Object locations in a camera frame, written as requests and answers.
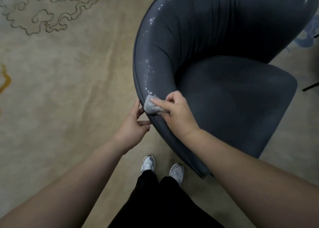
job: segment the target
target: hand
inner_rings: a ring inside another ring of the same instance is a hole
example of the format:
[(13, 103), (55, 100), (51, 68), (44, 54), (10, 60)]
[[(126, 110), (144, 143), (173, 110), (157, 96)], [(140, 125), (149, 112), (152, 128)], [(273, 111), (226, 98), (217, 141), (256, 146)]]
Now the hand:
[(150, 130), (149, 120), (138, 121), (144, 113), (143, 108), (139, 108), (140, 102), (137, 99), (120, 128), (114, 135), (114, 139), (124, 147), (124, 154), (141, 142), (146, 132)]
[(199, 130), (199, 126), (189, 109), (186, 99), (179, 91), (170, 93), (165, 101), (156, 98), (152, 98), (151, 101), (168, 112), (159, 114), (181, 142), (189, 134)]

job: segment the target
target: floor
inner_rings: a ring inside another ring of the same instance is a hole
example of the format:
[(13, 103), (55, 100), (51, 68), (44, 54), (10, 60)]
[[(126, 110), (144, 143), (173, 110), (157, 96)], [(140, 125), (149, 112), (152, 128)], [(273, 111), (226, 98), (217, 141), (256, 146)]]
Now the floor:
[[(136, 98), (133, 42), (152, 1), (0, 0), (0, 217), (115, 132)], [(319, 185), (319, 87), (301, 91), (319, 81), (319, 45), (306, 34), (272, 62), (299, 87), (261, 159)], [(110, 223), (148, 154), (158, 178), (180, 161), (152, 128), (121, 159), (84, 227)], [(254, 227), (213, 178), (186, 167), (182, 188), (225, 227)]]

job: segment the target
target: right hand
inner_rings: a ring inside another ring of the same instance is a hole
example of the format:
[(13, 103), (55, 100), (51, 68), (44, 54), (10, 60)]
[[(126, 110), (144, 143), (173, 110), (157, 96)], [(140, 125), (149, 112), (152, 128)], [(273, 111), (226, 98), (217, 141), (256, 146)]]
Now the right hand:
[(151, 101), (167, 112), (159, 114), (180, 141), (183, 142), (189, 134), (199, 130), (186, 99), (179, 91), (167, 95), (165, 101), (156, 98), (151, 98)]

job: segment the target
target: chair leg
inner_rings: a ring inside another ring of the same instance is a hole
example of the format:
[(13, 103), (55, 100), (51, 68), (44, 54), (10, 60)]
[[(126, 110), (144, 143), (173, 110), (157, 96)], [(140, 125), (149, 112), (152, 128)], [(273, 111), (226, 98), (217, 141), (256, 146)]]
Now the chair leg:
[(307, 87), (307, 88), (304, 88), (302, 91), (307, 91), (308, 89), (311, 89), (311, 88), (314, 88), (314, 87), (317, 87), (317, 86), (319, 86), (319, 82), (317, 82), (317, 83), (315, 83), (315, 84), (313, 84), (313, 85), (310, 85), (309, 87)]

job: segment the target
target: foot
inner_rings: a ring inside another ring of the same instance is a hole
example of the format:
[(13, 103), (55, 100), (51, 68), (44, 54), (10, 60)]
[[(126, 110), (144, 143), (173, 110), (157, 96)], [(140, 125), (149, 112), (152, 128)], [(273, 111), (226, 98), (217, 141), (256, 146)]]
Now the foot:
[(156, 167), (156, 163), (155, 163), (154, 157), (153, 156), (146, 156), (143, 159), (141, 173), (143, 173), (146, 170), (152, 170), (152, 172), (155, 173), (155, 167)]
[(179, 185), (183, 181), (184, 167), (180, 163), (175, 163), (169, 171), (169, 176), (174, 178)]

